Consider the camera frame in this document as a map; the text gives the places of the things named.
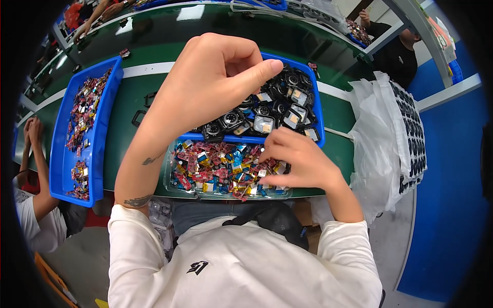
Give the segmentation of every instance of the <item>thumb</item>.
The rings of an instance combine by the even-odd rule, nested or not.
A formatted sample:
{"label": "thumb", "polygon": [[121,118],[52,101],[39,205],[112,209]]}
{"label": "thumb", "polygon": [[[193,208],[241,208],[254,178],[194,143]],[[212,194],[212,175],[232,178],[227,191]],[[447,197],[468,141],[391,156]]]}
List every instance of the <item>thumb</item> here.
{"label": "thumb", "polygon": [[238,100],[244,100],[248,95],[264,85],[264,83],[279,74],[282,70],[281,60],[268,59],[258,63],[228,78],[229,87],[234,89],[231,93],[236,93]]}
{"label": "thumb", "polygon": [[279,174],[279,175],[268,175],[259,180],[259,184],[270,184],[274,186],[288,186],[291,187],[293,184],[293,179],[291,174]]}

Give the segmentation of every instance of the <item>logo on sweatshirt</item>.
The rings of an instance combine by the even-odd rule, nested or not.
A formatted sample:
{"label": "logo on sweatshirt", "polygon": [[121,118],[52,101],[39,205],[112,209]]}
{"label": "logo on sweatshirt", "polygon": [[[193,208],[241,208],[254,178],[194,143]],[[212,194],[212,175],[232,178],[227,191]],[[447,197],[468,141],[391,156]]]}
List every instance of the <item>logo on sweatshirt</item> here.
{"label": "logo on sweatshirt", "polygon": [[209,264],[209,262],[207,262],[207,261],[195,262],[192,265],[190,265],[190,269],[186,273],[188,274],[188,273],[194,272],[195,275],[198,276],[200,274],[200,272],[207,266],[207,264]]}

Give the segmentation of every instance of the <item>green workbench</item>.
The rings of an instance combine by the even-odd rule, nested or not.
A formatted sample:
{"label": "green workbench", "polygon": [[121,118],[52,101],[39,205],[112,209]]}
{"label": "green workbench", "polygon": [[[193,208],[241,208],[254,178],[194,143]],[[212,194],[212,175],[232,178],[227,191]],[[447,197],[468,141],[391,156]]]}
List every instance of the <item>green workbench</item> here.
{"label": "green workbench", "polygon": [[[66,88],[76,64],[81,64],[84,69],[118,55],[125,48],[129,48],[132,54],[122,62],[123,68],[173,62],[191,37],[205,32],[246,37],[257,42],[261,51],[302,63],[315,62],[321,76],[319,81],[339,89],[350,91],[348,81],[372,78],[372,67],[363,53],[335,35],[305,22],[267,15],[256,15],[251,18],[241,13],[231,13],[229,7],[214,4],[205,5],[204,14],[199,20],[176,21],[182,7],[190,6],[160,8],[133,15],[129,22],[135,22],[135,31],[123,32],[119,23],[115,22],[101,28],[96,35],[89,34],[87,39],[90,42],[83,50],[79,51],[78,46],[74,45],[68,53],[60,54],[45,68],[45,73],[50,74],[51,82],[45,87],[43,95],[35,94],[32,97],[33,102],[40,104],[47,96]],[[105,190],[114,190],[118,168],[137,131],[137,128],[131,124],[132,118],[137,110],[145,109],[144,96],[157,91],[165,78],[166,74],[151,74],[122,80],[113,104],[106,136]],[[344,133],[349,132],[355,122],[350,103],[324,93],[320,93],[320,99],[325,127]],[[44,146],[47,149],[47,160],[49,160],[54,124],[61,101],[61,99],[55,100],[36,113],[45,124]],[[23,127],[24,124],[19,126],[14,157],[14,161],[18,163],[21,161],[24,145]],[[325,146],[322,148],[324,153],[341,169],[349,183],[353,172],[352,142],[331,133],[326,133],[325,139]],[[30,158],[29,168],[35,170],[33,157]],[[185,192],[166,191],[162,181],[164,169],[165,166],[162,166],[155,195],[190,198]],[[323,191],[314,188],[293,191],[295,198],[321,194]]]}

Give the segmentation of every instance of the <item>hand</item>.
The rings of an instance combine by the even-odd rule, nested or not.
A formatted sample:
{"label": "hand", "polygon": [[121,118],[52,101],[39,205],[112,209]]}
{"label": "hand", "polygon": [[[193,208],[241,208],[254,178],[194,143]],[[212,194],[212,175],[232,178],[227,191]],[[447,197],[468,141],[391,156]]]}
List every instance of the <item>hand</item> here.
{"label": "hand", "polygon": [[288,187],[317,187],[331,192],[346,185],[339,168],[322,152],[317,144],[289,128],[273,130],[265,139],[265,151],[260,155],[263,162],[274,158],[291,165],[289,174],[268,175],[259,184]]}
{"label": "hand", "polygon": [[36,143],[41,140],[41,136],[43,133],[43,123],[35,116],[32,118],[33,121],[29,126],[29,138],[32,143]]}
{"label": "hand", "polygon": [[155,134],[167,129],[171,137],[178,137],[259,93],[260,86],[281,70],[282,62],[263,61],[251,40],[214,33],[193,37],[178,56],[139,129],[145,126]]}
{"label": "hand", "polygon": [[25,125],[24,125],[24,145],[27,147],[31,146],[31,139],[29,138],[29,127],[31,126],[31,123],[33,122],[34,118],[29,118]]}
{"label": "hand", "polygon": [[113,17],[114,15],[118,14],[122,9],[123,9],[123,2],[113,4],[103,12],[102,14],[103,21],[106,21],[111,17]]}
{"label": "hand", "polygon": [[363,26],[370,26],[370,14],[368,14],[365,9],[361,10],[359,16],[361,17],[361,24]]}
{"label": "hand", "polygon": [[87,33],[89,32],[89,30],[91,29],[91,23],[90,22],[86,22],[84,23],[82,26],[80,26],[81,29],[77,32],[77,34],[73,37],[73,41],[74,43],[79,43],[79,40],[80,40],[80,36],[82,34],[84,34],[84,36],[87,35]]}

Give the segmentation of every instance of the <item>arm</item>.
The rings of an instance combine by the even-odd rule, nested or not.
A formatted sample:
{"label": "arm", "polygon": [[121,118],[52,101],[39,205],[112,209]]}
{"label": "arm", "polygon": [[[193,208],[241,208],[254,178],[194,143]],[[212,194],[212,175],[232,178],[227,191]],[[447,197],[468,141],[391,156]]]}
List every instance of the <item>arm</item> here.
{"label": "arm", "polygon": [[260,184],[325,190],[332,215],[338,221],[328,221],[322,226],[317,255],[329,261],[321,260],[340,285],[351,292],[355,307],[377,307],[382,285],[366,222],[339,168],[310,138],[285,127],[274,130],[266,138],[259,161],[271,157],[288,162],[291,172],[268,175],[260,179]]}
{"label": "arm", "polygon": [[265,151],[260,155],[259,161],[263,162],[271,157],[288,162],[291,172],[268,175],[260,179],[260,184],[321,188],[325,190],[330,210],[336,220],[347,223],[363,220],[358,200],[346,184],[341,171],[310,138],[280,127],[266,138]]}
{"label": "arm", "polygon": [[366,32],[373,36],[374,39],[384,34],[388,29],[392,28],[390,25],[370,22],[370,25],[366,27]]}
{"label": "arm", "polygon": [[17,184],[20,187],[24,186],[26,179],[28,178],[28,162],[29,162],[29,150],[31,149],[31,139],[29,138],[29,126],[34,118],[29,118],[24,125],[24,151],[22,152],[22,162],[19,169],[19,174],[16,175]]}
{"label": "arm", "polygon": [[33,197],[33,208],[36,220],[39,222],[57,205],[58,199],[50,195],[48,164],[41,149],[41,121],[35,117],[29,128],[29,138],[33,142],[34,160],[36,162],[40,192]]}
{"label": "arm", "polygon": [[[108,223],[108,302],[128,307],[144,296],[164,266],[163,253],[146,217],[172,140],[238,106],[282,70],[279,60],[262,61],[255,42],[203,34],[191,38],[141,122],[115,182],[115,206]],[[214,101],[211,108],[202,108]],[[200,110],[180,117],[180,110]]]}
{"label": "arm", "polygon": [[[262,61],[257,45],[247,39],[204,34],[189,40],[123,158],[115,182],[115,203],[147,214],[146,205],[171,141],[216,119],[258,91],[277,74],[271,62]],[[201,106],[213,98],[215,108],[179,116],[179,110],[202,110]]]}
{"label": "arm", "polygon": [[370,15],[368,14],[368,12],[366,12],[366,10],[362,10],[359,13],[359,16],[361,18],[361,25],[365,26],[366,28],[366,33],[373,36],[374,38],[378,38],[379,36],[384,34],[385,31],[391,28],[387,24],[371,22]]}
{"label": "arm", "polygon": [[[128,3],[130,5],[134,4],[135,2],[137,2],[137,0],[128,0]],[[91,17],[89,17],[89,19],[82,26],[80,26],[80,29],[78,29],[77,34],[73,38],[74,42],[78,42],[80,36],[83,33],[84,35],[87,35],[89,30],[91,29],[92,23],[95,22],[101,15],[103,15],[103,18],[106,20],[123,9],[123,2],[115,3],[111,5],[108,9],[106,9],[109,3],[110,0],[101,0],[101,2],[99,2],[98,6],[96,6],[96,8],[94,9]]]}

